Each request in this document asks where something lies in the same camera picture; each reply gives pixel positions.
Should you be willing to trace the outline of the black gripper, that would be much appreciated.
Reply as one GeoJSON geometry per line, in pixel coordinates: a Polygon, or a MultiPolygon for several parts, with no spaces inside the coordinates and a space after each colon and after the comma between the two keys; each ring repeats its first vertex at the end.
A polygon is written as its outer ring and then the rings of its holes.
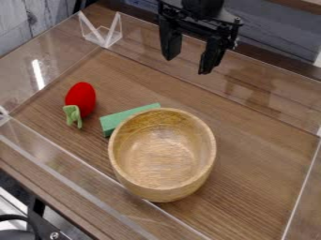
{"type": "Polygon", "coordinates": [[[169,61],[181,49],[181,34],[208,38],[200,54],[199,74],[210,74],[227,49],[234,49],[239,17],[224,9],[224,0],[157,0],[157,21],[161,54],[169,61]]]}

